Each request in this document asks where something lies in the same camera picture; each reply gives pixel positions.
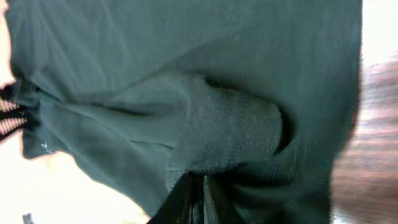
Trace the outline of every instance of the green cloth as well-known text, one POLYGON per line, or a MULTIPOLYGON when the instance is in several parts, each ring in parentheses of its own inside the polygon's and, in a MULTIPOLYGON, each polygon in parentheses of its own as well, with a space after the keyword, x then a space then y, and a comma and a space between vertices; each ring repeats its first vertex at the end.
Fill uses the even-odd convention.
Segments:
POLYGON ((14 100, 150 216, 188 171, 247 223, 328 223, 358 101, 360 0, 9 0, 14 100))

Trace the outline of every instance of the fabric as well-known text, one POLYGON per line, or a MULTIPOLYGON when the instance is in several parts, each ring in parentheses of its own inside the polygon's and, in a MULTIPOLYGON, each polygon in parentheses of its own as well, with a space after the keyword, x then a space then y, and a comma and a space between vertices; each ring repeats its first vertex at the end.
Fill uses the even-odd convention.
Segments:
POLYGON ((360 0, 8 2, 26 158, 65 151, 150 216, 193 172, 247 223, 330 221, 360 0))

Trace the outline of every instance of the cloth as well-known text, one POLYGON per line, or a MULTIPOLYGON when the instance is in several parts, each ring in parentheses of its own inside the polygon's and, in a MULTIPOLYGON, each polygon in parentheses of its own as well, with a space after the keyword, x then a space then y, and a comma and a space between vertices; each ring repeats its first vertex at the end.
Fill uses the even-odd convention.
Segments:
POLYGON ((154 216, 187 172, 247 223, 328 223, 360 0, 8 0, 24 155, 65 151, 154 216))

